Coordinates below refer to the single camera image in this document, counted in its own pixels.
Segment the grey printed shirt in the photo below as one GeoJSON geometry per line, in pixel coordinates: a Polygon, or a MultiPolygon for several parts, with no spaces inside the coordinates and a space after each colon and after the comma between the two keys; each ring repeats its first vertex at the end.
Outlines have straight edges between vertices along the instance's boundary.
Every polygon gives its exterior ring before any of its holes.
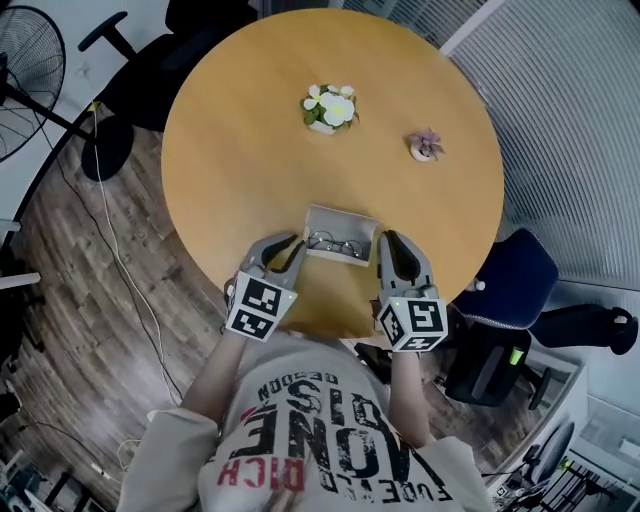
{"type": "Polygon", "coordinates": [[[250,340],[222,426],[158,411],[116,512],[493,512],[471,448],[414,448],[389,399],[340,342],[250,340]]]}

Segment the person's right forearm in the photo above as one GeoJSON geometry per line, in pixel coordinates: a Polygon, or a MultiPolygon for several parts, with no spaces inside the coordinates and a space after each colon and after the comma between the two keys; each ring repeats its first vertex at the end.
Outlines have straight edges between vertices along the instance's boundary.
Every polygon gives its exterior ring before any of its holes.
{"type": "Polygon", "coordinates": [[[417,353],[393,354],[388,419],[414,448],[422,448],[432,441],[417,353]]]}

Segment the black standing fan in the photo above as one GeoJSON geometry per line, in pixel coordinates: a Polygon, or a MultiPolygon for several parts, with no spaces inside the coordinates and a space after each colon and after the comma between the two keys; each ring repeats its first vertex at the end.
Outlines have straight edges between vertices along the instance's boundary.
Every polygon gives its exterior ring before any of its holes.
{"type": "Polygon", "coordinates": [[[110,116],[95,121],[87,132],[56,114],[65,71],[66,49],[53,19],[35,7],[0,0],[0,162],[50,122],[84,141],[83,172],[94,182],[104,182],[129,157],[134,129],[110,116]]]}

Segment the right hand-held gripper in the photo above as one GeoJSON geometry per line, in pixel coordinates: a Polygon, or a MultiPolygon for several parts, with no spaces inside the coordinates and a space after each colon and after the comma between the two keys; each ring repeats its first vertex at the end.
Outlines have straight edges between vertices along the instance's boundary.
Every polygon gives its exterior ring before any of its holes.
{"type": "Polygon", "coordinates": [[[447,337],[446,302],[432,283],[431,264],[424,253],[397,231],[378,239],[379,312],[375,330],[393,352],[433,350],[447,337]]]}

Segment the white desk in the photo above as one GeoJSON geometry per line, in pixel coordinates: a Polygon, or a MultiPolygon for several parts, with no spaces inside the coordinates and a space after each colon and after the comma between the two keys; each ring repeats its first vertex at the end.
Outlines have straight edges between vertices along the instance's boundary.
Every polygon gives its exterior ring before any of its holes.
{"type": "Polygon", "coordinates": [[[542,417],[505,461],[490,472],[486,487],[491,498],[500,485],[526,468],[524,457],[539,448],[566,421],[575,423],[563,459],[604,470],[640,487],[640,415],[587,392],[587,367],[533,351],[526,364],[552,378],[541,401],[542,417]]]}
{"type": "MultiPolygon", "coordinates": [[[[21,223],[13,220],[0,219],[0,232],[13,233],[21,230],[21,223]]],[[[0,290],[37,284],[41,281],[38,272],[23,273],[13,276],[0,277],[0,290]]]]}

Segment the small pink potted plant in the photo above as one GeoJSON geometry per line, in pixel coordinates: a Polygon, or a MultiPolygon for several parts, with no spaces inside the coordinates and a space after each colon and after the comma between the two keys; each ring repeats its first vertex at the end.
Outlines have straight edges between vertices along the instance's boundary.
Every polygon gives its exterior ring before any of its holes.
{"type": "Polygon", "coordinates": [[[445,154],[440,135],[431,128],[408,134],[405,140],[416,161],[437,161],[440,155],[445,154]]]}

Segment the white glasses case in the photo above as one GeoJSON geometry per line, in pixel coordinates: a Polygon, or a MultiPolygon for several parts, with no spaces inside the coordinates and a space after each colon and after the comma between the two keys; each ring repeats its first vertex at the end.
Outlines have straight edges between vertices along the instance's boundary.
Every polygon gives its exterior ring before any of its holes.
{"type": "Polygon", "coordinates": [[[341,253],[313,250],[307,247],[307,255],[366,268],[370,264],[378,226],[379,222],[371,217],[319,205],[310,205],[303,233],[306,246],[307,238],[311,233],[323,230],[331,233],[336,240],[359,242],[363,247],[364,254],[360,258],[355,258],[341,253]]]}

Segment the black office chair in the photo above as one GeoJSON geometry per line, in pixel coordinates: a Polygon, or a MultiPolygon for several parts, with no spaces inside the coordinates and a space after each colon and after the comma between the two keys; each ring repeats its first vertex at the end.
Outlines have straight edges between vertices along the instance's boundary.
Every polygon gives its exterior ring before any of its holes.
{"type": "Polygon", "coordinates": [[[597,304],[581,304],[543,312],[526,329],[505,329],[474,323],[461,339],[449,373],[445,394],[454,400],[497,407],[522,377],[532,386],[529,408],[536,409],[548,388],[552,370],[538,373],[525,363],[531,342],[543,347],[604,347],[621,356],[631,350],[640,332],[640,319],[628,311],[597,304]],[[513,347],[525,354],[517,366],[509,364],[513,347]]]}
{"type": "Polygon", "coordinates": [[[170,0],[169,30],[136,51],[119,32],[127,16],[120,11],[98,25],[79,44],[86,51],[104,39],[125,57],[98,100],[137,127],[162,132],[172,104],[195,66],[225,38],[257,20],[250,0],[170,0]]]}

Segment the person's left forearm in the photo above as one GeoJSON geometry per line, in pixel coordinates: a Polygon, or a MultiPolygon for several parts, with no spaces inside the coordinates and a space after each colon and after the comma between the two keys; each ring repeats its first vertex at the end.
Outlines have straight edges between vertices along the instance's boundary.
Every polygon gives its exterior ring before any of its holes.
{"type": "Polygon", "coordinates": [[[250,338],[225,331],[184,395],[180,408],[222,426],[250,338]]]}

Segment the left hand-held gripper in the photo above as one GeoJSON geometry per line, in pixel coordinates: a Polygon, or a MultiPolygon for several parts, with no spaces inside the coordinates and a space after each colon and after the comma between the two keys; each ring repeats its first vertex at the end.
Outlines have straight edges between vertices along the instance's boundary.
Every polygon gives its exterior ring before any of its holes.
{"type": "Polygon", "coordinates": [[[266,342],[297,299],[294,285],[307,246],[300,241],[280,269],[269,264],[296,240],[292,232],[279,232],[254,242],[234,279],[228,282],[225,327],[242,336],[266,342]]]}

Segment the white flower potted plant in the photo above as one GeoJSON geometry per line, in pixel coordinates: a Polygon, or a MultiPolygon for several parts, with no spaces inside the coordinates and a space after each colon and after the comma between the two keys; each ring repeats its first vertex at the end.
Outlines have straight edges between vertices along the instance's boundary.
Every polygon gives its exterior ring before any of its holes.
{"type": "Polygon", "coordinates": [[[351,86],[313,84],[299,105],[304,124],[310,130],[324,135],[348,129],[360,120],[355,89],[351,86]]]}

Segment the blue chair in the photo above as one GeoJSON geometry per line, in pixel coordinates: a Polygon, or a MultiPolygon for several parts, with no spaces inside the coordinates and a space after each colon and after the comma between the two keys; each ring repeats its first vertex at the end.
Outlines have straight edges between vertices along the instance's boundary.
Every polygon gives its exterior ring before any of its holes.
{"type": "Polygon", "coordinates": [[[526,329],[538,319],[557,280],[558,268],[528,229],[493,244],[474,279],[482,291],[464,290],[453,305],[465,317],[505,329],[526,329]]]}

